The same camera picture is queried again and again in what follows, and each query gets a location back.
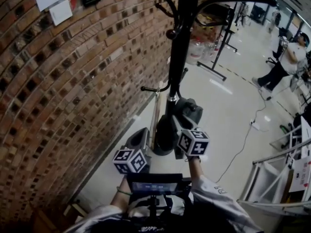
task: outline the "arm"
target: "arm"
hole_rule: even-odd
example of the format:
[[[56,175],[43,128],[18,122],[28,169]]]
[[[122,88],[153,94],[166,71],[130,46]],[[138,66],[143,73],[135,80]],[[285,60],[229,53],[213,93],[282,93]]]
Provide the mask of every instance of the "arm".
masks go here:
[[[189,161],[189,169],[192,181],[198,180],[201,175],[204,175],[198,158]]]
[[[131,193],[130,187],[127,183],[125,176],[119,186],[119,190],[122,192]],[[129,195],[117,191],[110,204],[119,207],[122,210],[122,212],[126,212],[129,200],[130,200]]]

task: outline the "office chair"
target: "office chair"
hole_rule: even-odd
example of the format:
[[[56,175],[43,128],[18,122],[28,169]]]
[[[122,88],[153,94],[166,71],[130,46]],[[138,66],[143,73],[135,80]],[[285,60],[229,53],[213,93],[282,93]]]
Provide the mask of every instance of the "office chair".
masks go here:
[[[289,30],[286,30],[284,28],[279,28],[278,36],[279,37],[285,36],[287,40],[290,40],[293,37],[293,34]],[[269,57],[268,60],[266,60],[266,63],[272,63],[273,65],[275,65],[278,62],[278,59],[282,53],[283,53],[283,47],[281,45],[281,40],[280,40],[278,48],[277,48],[277,52],[272,51],[272,55],[276,59],[276,61],[273,58]]]

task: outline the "black metal pole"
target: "black metal pole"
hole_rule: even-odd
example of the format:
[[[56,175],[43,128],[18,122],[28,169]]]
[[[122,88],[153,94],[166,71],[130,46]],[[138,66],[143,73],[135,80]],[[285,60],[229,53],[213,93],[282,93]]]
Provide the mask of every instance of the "black metal pole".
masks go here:
[[[224,49],[224,47],[225,47],[226,40],[227,40],[228,34],[229,34],[229,32],[230,32],[231,25],[232,25],[232,22],[233,22],[233,19],[234,19],[234,12],[235,12],[236,7],[237,7],[237,3],[235,4],[234,9],[233,9],[233,10],[230,10],[230,12],[229,12],[229,13],[230,13],[230,21],[229,21],[229,24],[228,24],[227,29],[226,29],[226,31],[225,31],[224,39],[223,39],[223,41],[222,41],[222,44],[220,45],[220,48],[219,48],[219,51],[218,51],[218,53],[217,53],[216,59],[215,59],[215,61],[214,61],[214,64],[213,64],[213,66],[212,66],[212,69],[215,68],[215,66],[216,66],[216,64],[217,64],[217,61],[218,61],[218,59],[219,59],[219,57],[220,57],[220,54],[222,53],[222,51],[223,51],[223,49]]]
[[[172,42],[171,63],[169,80],[171,89],[167,99],[166,113],[172,115],[173,108],[177,101],[177,91],[182,78],[184,65],[186,62],[187,51],[189,47],[191,27],[193,24],[193,12],[196,10],[198,0],[178,0],[179,21],[183,21],[180,33]]]
[[[264,16],[263,16],[263,19],[262,19],[262,22],[261,22],[262,25],[264,25],[264,22],[265,22],[265,20],[267,18],[267,14],[268,14],[269,9],[270,9],[270,5],[268,5],[268,7],[266,9],[266,12],[264,13]]]

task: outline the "black cable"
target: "black cable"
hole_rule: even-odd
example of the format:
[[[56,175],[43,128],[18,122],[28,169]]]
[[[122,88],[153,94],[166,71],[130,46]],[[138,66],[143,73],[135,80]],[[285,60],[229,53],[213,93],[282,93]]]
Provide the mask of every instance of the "black cable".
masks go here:
[[[259,111],[263,111],[263,110],[267,107],[267,105],[266,105],[266,100],[263,98],[263,96],[262,96],[262,91],[261,91],[260,89],[258,89],[258,93],[260,94],[260,96],[261,96],[261,98],[262,98],[262,100],[263,100],[263,102],[264,102],[264,107],[263,107],[262,109],[260,109],[260,110],[256,110],[255,118],[254,118],[253,123],[256,121],[257,113],[258,113]],[[243,152],[243,150],[244,150],[244,148],[245,148],[246,140],[247,140],[247,137],[248,137],[248,135],[249,135],[249,133],[250,133],[250,131],[251,131],[251,128],[252,128],[252,124],[249,126],[249,128],[248,128],[248,130],[247,130],[247,133],[246,133],[246,136],[245,136],[245,139],[244,139],[244,143],[243,143],[242,149],[232,158],[232,160],[231,160],[231,162],[229,163],[229,165],[228,165],[228,167],[226,168],[226,170],[223,172],[223,174],[220,176],[220,178],[218,179],[218,181],[216,181],[215,183],[218,183],[218,182],[222,179],[222,177],[225,175],[225,173],[226,173],[226,172],[228,171],[228,169],[230,168],[230,166],[231,166],[231,164],[233,163],[234,159],[235,159],[240,153]]]

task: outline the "white floor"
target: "white floor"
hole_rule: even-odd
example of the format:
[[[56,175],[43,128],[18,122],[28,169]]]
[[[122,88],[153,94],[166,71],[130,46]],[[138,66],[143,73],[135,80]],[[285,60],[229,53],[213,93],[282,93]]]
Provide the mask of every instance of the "white floor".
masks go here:
[[[261,25],[252,22],[250,26],[240,28],[239,32],[232,36],[230,44],[238,48],[238,53],[225,48],[218,62],[222,67],[216,66],[218,72],[227,76],[224,83],[207,70],[186,64],[189,72],[182,81],[180,89],[183,97],[195,99],[204,109],[200,127],[207,132],[211,142],[207,153],[208,160],[202,162],[202,168],[212,181],[218,180],[233,156],[241,150],[250,120],[254,119],[256,110],[264,107],[258,90],[248,81],[253,76],[263,76],[270,70],[265,63],[267,57],[271,55],[270,35]],[[286,82],[282,81],[272,95],[285,88]],[[165,100],[166,94],[163,94],[161,113],[165,110]],[[279,128],[280,124],[287,125],[293,120],[278,102],[292,115],[299,111],[296,95],[287,89],[266,102],[266,108],[258,112],[256,122],[262,131],[251,129],[244,151],[235,159],[219,182],[234,198],[238,199],[241,195],[252,161],[275,153],[269,142],[283,135]],[[142,127],[150,127],[153,106],[154,100],[136,119],[83,188],[78,199],[84,207],[94,209],[98,205],[111,202],[116,186],[122,179],[122,175],[111,163],[112,157],[131,134]],[[188,164],[183,160],[175,160],[173,153],[163,157],[151,153],[151,156],[151,172],[183,173],[184,176],[189,176]],[[265,232],[272,232],[278,219],[257,212],[250,212],[250,215],[265,229]]]

